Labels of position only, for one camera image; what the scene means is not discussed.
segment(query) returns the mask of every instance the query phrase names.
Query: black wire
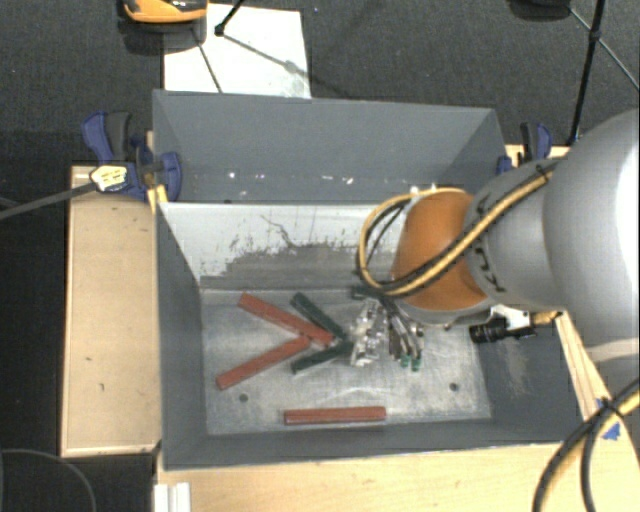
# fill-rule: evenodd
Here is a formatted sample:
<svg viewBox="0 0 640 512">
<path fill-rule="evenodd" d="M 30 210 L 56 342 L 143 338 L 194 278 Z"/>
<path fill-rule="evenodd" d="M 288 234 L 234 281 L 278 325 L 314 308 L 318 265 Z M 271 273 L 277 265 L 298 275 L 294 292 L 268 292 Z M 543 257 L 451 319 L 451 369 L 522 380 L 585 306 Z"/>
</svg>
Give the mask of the black wire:
<svg viewBox="0 0 640 512">
<path fill-rule="evenodd" d="M 636 379 L 625 387 L 615 400 L 603 400 L 603 406 L 600 408 L 600 411 L 602 411 L 603 414 L 598 416 L 591 432 L 589 432 L 589 435 L 587 436 L 584 448 L 582 449 L 582 461 L 580 462 L 580 489 L 582 490 L 582 501 L 588 512 L 596 511 L 596 507 L 593 502 L 593 494 L 591 492 L 591 455 L 593 454 L 593 447 L 607 419 L 614 414 L 621 416 L 618 411 L 618 407 L 620 407 L 622 403 L 633 393 L 638 391 L 639 385 L 640 380 Z"/>
<path fill-rule="evenodd" d="M 200 54 L 202 55 L 202 58 L 204 59 L 204 63 L 207 65 L 207 69 L 209 70 L 209 75 L 211 75 L 211 79 L 213 80 L 213 83 L 216 86 L 216 89 L 218 90 L 219 93 L 222 93 L 222 88 L 220 87 L 220 82 L 218 82 L 218 79 L 216 78 L 216 75 L 213 72 L 213 68 L 211 67 L 211 63 L 209 62 L 209 59 L 207 58 L 207 54 L 204 52 L 204 48 L 202 47 L 202 43 L 200 42 L 200 40 L 196 36 L 196 32 L 195 32 L 195 30 L 193 30 L 193 28 L 191 29 L 191 35 L 193 36 L 193 40 L 198 45 L 198 48 L 200 50 Z"/>
<path fill-rule="evenodd" d="M 580 24 L 584 28 L 586 28 L 587 30 L 591 30 L 591 27 L 589 26 L 589 24 L 576 11 L 574 11 L 571 8 L 569 8 L 569 12 L 571 13 L 571 15 L 575 19 L 577 19 L 580 22 Z M 613 62 L 616 63 L 618 68 L 620 68 L 620 71 L 622 71 L 624 73 L 624 75 L 629 79 L 629 81 L 635 87 L 635 89 L 638 92 L 640 92 L 640 85 L 638 85 L 638 82 L 636 81 L 635 78 L 633 78 L 633 75 L 631 74 L 631 72 L 622 63 L 622 61 L 618 58 L 618 56 L 614 53 L 614 51 L 609 47 L 609 45 L 603 39 L 598 39 L 598 44 L 604 49 L 605 52 L 607 52 L 609 54 L 609 57 L 611 57 L 613 59 Z"/>
<path fill-rule="evenodd" d="M 64 460 L 62 457 L 58 457 L 57 455 L 51 455 L 50 453 L 41 452 L 38 450 L 28 450 L 28 449 L 10 449 L 4 450 L 5 455 L 13 454 L 13 455 L 30 455 L 35 457 L 41 457 L 43 459 L 47 459 L 53 462 L 56 462 L 62 466 L 68 468 L 74 475 L 78 477 L 78 479 L 82 482 L 82 485 L 87 491 L 87 495 L 89 497 L 89 501 L 91 503 L 91 512 L 97 512 L 98 505 L 96 504 L 96 495 L 93 491 L 93 487 L 91 487 L 91 483 L 85 476 L 85 474 L 80 471 L 74 464 L 71 462 Z M 2 477 L 2 452 L 0 451 L 0 477 Z M 0 501 L 0 512 L 2 512 L 2 501 Z"/>
<path fill-rule="evenodd" d="M 57 194 L 43 197 L 42 199 L 36 199 L 35 201 L 20 204 L 18 206 L 14 206 L 13 208 L 0 211 L 0 220 L 8 219 L 9 217 L 13 217 L 14 215 L 20 215 L 22 213 L 27 213 L 32 210 L 37 210 L 38 208 L 43 208 L 44 206 L 50 206 L 52 204 L 60 203 L 62 201 L 68 201 L 69 199 L 72 199 L 74 197 L 78 197 L 83 194 L 87 194 L 89 192 L 95 192 L 95 191 L 96 191 L 95 183 L 93 182 L 86 183 L 84 185 L 80 185 L 79 187 L 74 187 L 70 190 L 65 190 L 64 192 L 58 192 Z"/>
<path fill-rule="evenodd" d="M 371 259 L 373 258 L 373 253 L 376 252 L 378 245 L 380 245 L 380 242 L 382 241 L 382 237 L 387 232 L 387 230 L 391 227 L 391 225 L 395 222 L 398 216 L 402 213 L 404 206 L 405 206 L 404 204 L 396 205 L 393 209 L 391 209 L 391 211 L 393 211 L 394 209 L 396 211 L 391 216 L 391 218 L 387 221 L 387 223 L 382 227 L 382 229 L 380 230 L 380 233 L 378 233 L 378 236 L 373 241 L 373 245 L 371 246 L 371 251 L 369 252 L 369 256 L 367 257 L 367 265 L 369 265 L 369 263 L 371 262 Z"/>
<path fill-rule="evenodd" d="M 496 204 L 498 204 L 499 202 L 504 200 L 509 195 L 513 194 L 518 189 L 520 189 L 520 188 L 528 185 L 532 181 L 538 179 L 539 175 L 541 173 L 544 173 L 545 171 L 549 171 L 549 170 L 555 168 L 556 165 L 557 165 L 557 162 L 552 162 L 551 164 L 549 164 L 549 165 L 547 165 L 545 167 L 541 167 L 540 165 L 536 166 L 536 173 L 535 174 L 532 174 L 531 176 L 528 176 L 526 179 L 524 179 L 521 182 L 519 182 L 516 186 L 511 188 L 509 191 L 507 191 L 501 197 L 496 199 L 496 201 L 493 203 L 493 205 L 486 210 L 486 213 L 484 215 L 482 215 L 480 217 L 475 217 L 467 226 L 465 226 L 465 228 L 463 229 L 462 233 L 460 233 L 460 235 L 458 235 L 458 237 L 456 237 L 456 239 L 453 242 L 451 242 L 445 249 L 443 249 L 439 254 L 437 254 L 433 258 L 429 259 L 428 261 L 426 261 L 425 263 L 423 263 L 422 265 L 420 265 L 419 267 L 415 268 L 414 270 L 412 270 L 411 272 L 405 274 L 402 277 L 399 277 L 399 278 L 394 279 L 394 280 L 379 281 L 380 288 L 378 290 L 382 291 L 382 293 L 394 291 L 394 290 L 396 290 L 398 288 L 406 286 L 407 284 L 409 284 L 412 281 L 414 281 L 416 278 L 418 278 L 421 275 L 429 272 L 429 270 L 433 266 L 435 266 L 440 260 L 442 260 L 442 258 L 445 257 L 456 245 L 458 245 L 460 243 L 460 241 L 465 236 L 467 236 L 467 234 L 472 229 L 474 229 L 475 226 L 477 226 L 477 224 L 480 221 L 482 221 L 482 219 L 484 219 L 487 215 L 489 215 L 491 213 L 491 210 L 495 207 Z M 522 199 L 520 199 L 519 201 L 516 201 L 509 208 L 513 208 L 514 206 L 516 206 L 517 204 L 522 202 L 527 197 L 529 197 L 529 196 L 527 195 L 527 196 L 523 197 Z M 369 226 L 369 228 L 367 229 L 367 233 L 365 234 L 366 242 L 368 242 L 369 237 L 371 235 L 371 231 L 373 230 L 375 225 L 380 220 L 382 220 L 387 215 L 389 215 L 391 213 L 391 211 L 393 211 L 393 209 L 396 208 L 396 207 L 397 207 L 397 205 L 392 205 L 387 210 L 384 210 L 383 212 L 381 212 L 379 214 L 379 217 L 377 217 L 375 219 L 375 221 L 371 224 L 371 226 Z M 492 224 L 489 227 L 487 227 L 487 230 L 490 229 L 491 227 L 495 226 L 495 224 L 497 224 L 503 217 L 504 217 L 504 215 L 499 215 L 492 222 Z M 419 290 L 424 289 L 424 288 L 432 285 L 434 282 L 436 282 L 438 279 L 440 279 L 442 276 L 444 276 L 458 262 L 459 258 L 462 258 L 463 256 L 465 256 L 469 252 L 469 250 L 471 250 L 471 247 L 472 247 L 472 244 L 470 244 L 469 247 L 467 247 L 460 254 L 460 256 L 458 258 L 456 258 L 453 261 L 451 261 L 451 263 L 449 263 L 449 265 L 447 265 L 445 268 L 443 268 L 437 275 L 435 275 L 434 277 L 432 277 L 431 279 L 429 279 L 428 281 L 423 283 L 420 287 L 416 288 L 415 290 L 406 292 L 406 293 L 394 295 L 394 298 L 408 297 L 410 295 L 413 295 L 413 294 L 417 293 Z M 357 271 L 358 275 L 360 277 L 362 277 L 362 269 L 360 268 L 359 259 L 358 259 L 357 255 L 356 255 L 356 271 Z"/>
<path fill-rule="evenodd" d="M 533 498 L 532 511 L 533 512 L 541 512 L 542 504 L 545 498 L 545 495 L 549 489 L 549 484 L 553 480 L 553 477 L 558 470 L 558 468 L 562 465 L 567 455 L 573 450 L 573 448 L 587 435 L 591 434 L 591 432 L 595 431 L 594 436 L 597 437 L 598 430 L 597 425 L 602 426 L 604 422 L 606 422 L 613 414 L 614 409 L 620 407 L 624 401 L 629 398 L 635 391 L 638 390 L 639 380 L 635 379 L 629 385 L 627 385 L 616 398 L 611 401 L 613 408 L 610 407 L 601 407 L 595 414 L 593 414 L 590 418 L 585 420 L 580 424 L 578 428 L 576 428 L 567 439 L 562 443 L 562 446 L 558 448 L 556 453 L 553 455 L 544 472 L 542 473 L 540 480 L 538 481 L 538 486 L 536 487 L 535 495 Z M 590 454 L 588 454 L 588 459 L 586 462 L 587 472 L 588 472 L 588 464 L 590 463 Z M 590 493 L 590 488 L 587 486 L 587 492 Z"/>
</svg>

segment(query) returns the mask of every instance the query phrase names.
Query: blue clamp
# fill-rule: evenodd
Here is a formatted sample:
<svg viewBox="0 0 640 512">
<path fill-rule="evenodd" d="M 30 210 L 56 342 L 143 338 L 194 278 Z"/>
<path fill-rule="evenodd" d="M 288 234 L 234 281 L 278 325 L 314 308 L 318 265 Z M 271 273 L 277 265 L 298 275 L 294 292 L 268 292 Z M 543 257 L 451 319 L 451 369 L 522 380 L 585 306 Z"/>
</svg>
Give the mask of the blue clamp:
<svg viewBox="0 0 640 512">
<path fill-rule="evenodd" d="M 599 398 L 596 398 L 596 404 L 598 407 L 603 407 L 604 402 Z M 620 422 L 614 423 L 604 434 L 602 434 L 602 439 L 606 439 L 608 441 L 617 441 L 620 437 Z"/>
<path fill-rule="evenodd" d="M 91 149 L 98 163 L 117 164 L 126 167 L 126 181 L 118 186 L 108 187 L 102 192 L 124 194 L 139 201 L 147 200 L 149 186 L 145 175 L 153 174 L 155 184 L 163 184 L 169 201 L 176 201 L 182 185 L 182 169 L 178 155 L 174 152 L 160 155 L 154 162 L 153 153 L 141 136 L 129 138 L 128 125 L 131 115 L 127 112 L 107 114 L 97 111 L 82 123 L 82 138 Z M 135 153 L 135 163 L 129 153 Z"/>
<path fill-rule="evenodd" d="M 520 125 L 524 155 L 522 163 L 544 160 L 551 154 L 553 138 L 551 132 L 542 123 L 522 123 Z"/>
<path fill-rule="evenodd" d="M 498 158 L 498 163 L 496 164 L 496 176 L 509 172 L 511 169 L 513 169 L 513 161 L 511 160 L 511 157 L 504 155 Z"/>
</svg>

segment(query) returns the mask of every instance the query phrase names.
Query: wooden table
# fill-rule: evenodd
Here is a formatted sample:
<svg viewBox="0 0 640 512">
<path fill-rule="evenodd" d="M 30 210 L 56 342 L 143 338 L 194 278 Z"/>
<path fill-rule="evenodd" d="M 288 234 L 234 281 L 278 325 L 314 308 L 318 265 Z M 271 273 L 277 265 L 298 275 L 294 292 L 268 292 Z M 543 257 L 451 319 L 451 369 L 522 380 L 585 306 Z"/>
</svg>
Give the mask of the wooden table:
<svg viewBox="0 0 640 512">
<path fill-rule="evenodd" d="M 73 186 L 86 168 L 73 169 Z M 71 204 L 61 454 L 139 453 L 161 437 L 159 360 L 148 206 L 89 194 Z M 607 393 L 565 315 L 558 321 L 581 413 Z M 526 511 L 556 444 L 277 466 L 165 472 L 191 486 L 192 510 Z M 564 466 L 545 510 L 582 510 L 578 464 Z M 599 441 L 599 511 L 633 510 L 640 470 L 628 434 Z"/>
</svg>

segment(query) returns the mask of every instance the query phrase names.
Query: gray bin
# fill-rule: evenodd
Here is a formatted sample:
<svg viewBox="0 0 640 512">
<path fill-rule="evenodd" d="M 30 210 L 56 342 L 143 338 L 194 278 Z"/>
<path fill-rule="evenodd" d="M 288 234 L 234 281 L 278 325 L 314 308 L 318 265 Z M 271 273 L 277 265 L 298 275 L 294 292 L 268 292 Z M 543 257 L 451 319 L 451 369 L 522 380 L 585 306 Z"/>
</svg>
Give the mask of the gray bin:
<svg viewBox="0 0 640 512">
<path fill-rule="evenodd" d="M 157 91 L 156 152 L 178 151 L 177 203 L 157 216 L 167 469 L 558 441 L 578 407 L 557 334 L 473 345 L 429 330 L 425 367 L 383 354 L 293 376 L 289 362 L 225 391 L 217 374 L 293 337 L 235 306 L 303 291 L 345 327 L 353 256 L 375 203 L 408 187 L 475 191 L 504 146 L 486 109 Z M 401 219 L 379 248 L 391 261 Z M 285 427 L 282 411 L 384 405 L 378 425 Z"/>
</svg>

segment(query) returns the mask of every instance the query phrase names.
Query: red wooden block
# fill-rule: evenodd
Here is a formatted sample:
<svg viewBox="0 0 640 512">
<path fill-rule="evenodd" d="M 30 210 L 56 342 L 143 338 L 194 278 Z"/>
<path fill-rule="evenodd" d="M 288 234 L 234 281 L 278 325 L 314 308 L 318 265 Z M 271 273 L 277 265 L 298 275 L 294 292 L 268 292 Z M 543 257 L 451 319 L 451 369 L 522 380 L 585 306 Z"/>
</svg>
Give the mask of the red wooden block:
<svg viewBox="0 0 640 512">
<path fill-rule="evenodd" d="M 384 421 L 385 407 L 340 407 L 334 409 L 291 409 L 284 412 L 285 425 L 318 425 Z"/>
<path fill-rule="evenodd" d="M 257 373 L 260 373 L 271 366 L 284 361 L 309 348 L 309 338 L 300 336 L 295 340 L 288 341 L 279 347 L 262 354 L 261 356 L 251 359 L 240 366 L 235 367 L 233 370 L 222 373 L 216 377 L 216 385 L 220 389 L 227 389 L 243 380 L 253 377 Z"/>
<path fill-rule="evenodd" d="M 283 329 L 311 338 L 311 341 L 317 342 L 323 347 L 328 347 L 333 341 L 333 334 L 330 332 L 248 293 L 242 294 L 238 301 L 238 307 Z"/>
</svg>

